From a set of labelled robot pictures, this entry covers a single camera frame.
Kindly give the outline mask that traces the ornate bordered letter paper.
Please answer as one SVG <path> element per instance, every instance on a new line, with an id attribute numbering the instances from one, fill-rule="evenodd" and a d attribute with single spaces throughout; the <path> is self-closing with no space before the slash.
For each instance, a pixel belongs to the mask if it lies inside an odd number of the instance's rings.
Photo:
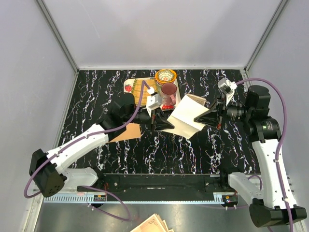
<path id="1" fill-rule="evenodd" d="M 172 133 L 190 139 L 194 134 L 204 128 L 204 124 L 195 122 L 199 115 L 209 111 L 205 105 L 205 99 L 196 95 L 186 94 L 168 117 L 168 122 L 174 128 L 163 132 Z"/>

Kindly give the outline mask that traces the brown paper envelope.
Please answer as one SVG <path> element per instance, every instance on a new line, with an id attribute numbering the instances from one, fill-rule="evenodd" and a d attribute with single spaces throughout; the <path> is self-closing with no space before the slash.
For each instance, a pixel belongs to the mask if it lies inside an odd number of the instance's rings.
<path id="1" fill-rule="evenodd" d="M 121 133 L 119 136 L 112 139 L 110 143 L 124 141 L 124 140 L 138 139 L 138 138 L 141 138 L 140 125 L 135 124 L 135 123 L 130 123 L 126 126 L 126 130 L 123 133 Z"/>

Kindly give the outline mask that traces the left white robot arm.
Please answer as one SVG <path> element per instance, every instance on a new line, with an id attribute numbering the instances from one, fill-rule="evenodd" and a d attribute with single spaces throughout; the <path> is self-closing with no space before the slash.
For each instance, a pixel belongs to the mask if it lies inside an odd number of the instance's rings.
<path id="1" fill-rule="evenodd" d="M 154 93 L 147 98 L 146 107 L 135 103 L 130 93 L 123 93 L 111 103 L 108 111 L 101 119 L 85 132 L 62 146 L 43 152 L 33 152 L 29 167 L 30 182 L 38 187 L 39 194 L 51 197 L 63 189 L 66 184 L 88 185 L 93 191 L 104 187 L 104 179 L 98 175 L 89 176 L 78 171 L 80 179 L 65 174 L 65 171 L 76 160 L 91 150 L 111 142 L 127 131 L 129 123 L 144 124 L 150 131 L 173 129 L 160 106 L 160 96 Z"/>

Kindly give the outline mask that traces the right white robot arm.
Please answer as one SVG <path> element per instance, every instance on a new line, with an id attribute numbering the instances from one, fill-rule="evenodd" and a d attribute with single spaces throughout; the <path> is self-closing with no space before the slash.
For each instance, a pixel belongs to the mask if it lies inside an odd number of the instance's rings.
<path id="1" fill-rule="evenodd" d="M 222 94 L 210 109 L 194 121 L 221 129 L 226 121 L 240 121 L 258 159 L 263 189 L 259 190 L 238 168 L 224 167 L 219 186 L 234 189 L 249 206 L 252 222 L 258 228 L 293 225 L 307 218 L 306 209 L 298 206 L 286 176 L 280 144 L 281 130 L 277 120 L 268 115 L 271 96 L 263 86 L 250 86 L 246 101 L 229 105 L 237 88 L 220 84 Z"/>

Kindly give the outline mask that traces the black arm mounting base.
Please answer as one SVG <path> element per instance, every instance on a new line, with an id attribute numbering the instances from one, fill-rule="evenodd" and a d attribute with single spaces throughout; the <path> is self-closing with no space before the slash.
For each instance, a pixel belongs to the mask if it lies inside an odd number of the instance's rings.
<path id="1" fill-rule="evenodd" d="M 110 192 L 127 189 L 236 192 L 218 174 L 102 174 L 91 187 Z"/>

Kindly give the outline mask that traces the yellow woven bamboo basket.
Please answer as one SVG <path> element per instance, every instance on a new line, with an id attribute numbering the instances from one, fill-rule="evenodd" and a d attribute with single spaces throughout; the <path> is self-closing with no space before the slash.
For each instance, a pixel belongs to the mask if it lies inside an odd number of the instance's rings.
<path id="1" fill-rule="evenodd" d="M 145 78 L 135 79 L 135 81 L 133 82 L 133 85 L 132 85 L 132 92 L 131 93 L 133 94 L 133 96 L 135 98 L 135 104 L 136 105 L 139 102 L 141 85 L 142 85 L 143 81 L 145 81 L 149 87 L 153 87 L 155 92 L 159 92 L 155 79 L 145 79 Z M 140 105 L 141 107 L 146 106 L 147 97 L 150 95 L 147 92 L 147 90 L 148 90 L 148 88 L 145 86 L 143 88 L 143 96 L 142 96 L 141 105 Z"/>

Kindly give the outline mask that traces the yellow patterned bowl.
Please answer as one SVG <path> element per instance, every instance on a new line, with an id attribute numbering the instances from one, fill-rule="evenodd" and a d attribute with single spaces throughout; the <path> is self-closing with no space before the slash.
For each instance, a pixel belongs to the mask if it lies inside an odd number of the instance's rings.
<path id="1" fill-rule="evenodd" d="M 161 69 L 156 72 L 155 79 L 158 83 L 173 83 L 177 77 L 177 74 L 174 70 L 171 69 Z"/>

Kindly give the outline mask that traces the stack of spare letters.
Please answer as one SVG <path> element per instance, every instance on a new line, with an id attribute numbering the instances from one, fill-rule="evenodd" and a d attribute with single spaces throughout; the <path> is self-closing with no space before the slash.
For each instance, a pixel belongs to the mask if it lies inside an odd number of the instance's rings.
<path id="1" fill-rule="evenodd" d="M 131 232 L 174 232 L 159 214 L 152 214 Z"/>

